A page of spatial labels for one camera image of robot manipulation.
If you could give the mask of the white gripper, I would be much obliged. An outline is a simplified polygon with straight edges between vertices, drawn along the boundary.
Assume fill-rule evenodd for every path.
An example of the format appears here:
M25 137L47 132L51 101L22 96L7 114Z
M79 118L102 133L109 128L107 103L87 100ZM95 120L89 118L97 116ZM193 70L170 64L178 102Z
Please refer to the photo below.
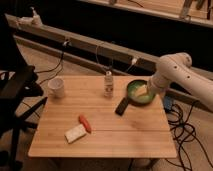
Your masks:
M160 79L151 77L148 80L147 89L149 92L158 94L160 97L164 97L166 93L166 83Z

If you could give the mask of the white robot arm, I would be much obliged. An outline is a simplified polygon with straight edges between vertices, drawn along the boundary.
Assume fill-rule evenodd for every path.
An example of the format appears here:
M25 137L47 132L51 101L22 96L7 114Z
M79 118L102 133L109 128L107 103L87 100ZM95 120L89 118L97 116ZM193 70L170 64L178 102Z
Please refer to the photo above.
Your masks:
M148 80L147 90L152 93L165 92L174 82L213 112L213 81L191 70L191 65L192 58L187 53L161 56L156 62L156 72Z

